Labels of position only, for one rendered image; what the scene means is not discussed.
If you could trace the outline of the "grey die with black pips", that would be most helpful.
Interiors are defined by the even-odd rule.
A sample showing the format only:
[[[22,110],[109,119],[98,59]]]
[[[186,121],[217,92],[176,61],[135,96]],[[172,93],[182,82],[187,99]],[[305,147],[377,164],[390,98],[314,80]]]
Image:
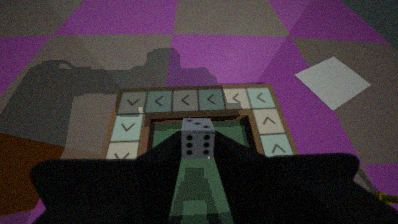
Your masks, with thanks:
[[[183,118],[182,159],[213,159],[215,128],[210,118]]]

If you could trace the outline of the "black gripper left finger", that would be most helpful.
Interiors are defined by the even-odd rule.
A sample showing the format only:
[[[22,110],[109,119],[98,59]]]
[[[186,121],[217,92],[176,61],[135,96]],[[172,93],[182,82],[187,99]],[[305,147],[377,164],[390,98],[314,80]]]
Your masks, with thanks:
[[[135,224],[168,224],[182,157],[181,131],[134,159],[50,159],[30,180],[52,204],[126,204]]]

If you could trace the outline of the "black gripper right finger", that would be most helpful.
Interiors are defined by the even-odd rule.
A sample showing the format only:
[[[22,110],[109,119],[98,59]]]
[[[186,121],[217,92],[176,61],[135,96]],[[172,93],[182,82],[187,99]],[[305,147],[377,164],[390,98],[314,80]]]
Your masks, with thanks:
[[[215,131],[214,159],[234,224],[272,224],[285,185],[355,177],[360,162],[347,153],[257,153]]]

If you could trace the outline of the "yellow pawn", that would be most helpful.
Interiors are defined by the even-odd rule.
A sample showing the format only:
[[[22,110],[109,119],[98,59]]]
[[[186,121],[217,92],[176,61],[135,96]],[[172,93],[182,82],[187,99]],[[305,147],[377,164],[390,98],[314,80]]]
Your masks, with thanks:
[[[398,204],[398,196],[393,196],[393,195],[386,195],[384,192],[375,192],[374,195],[376,195],[379,199],[382,199],[385,203],[390,204]]]

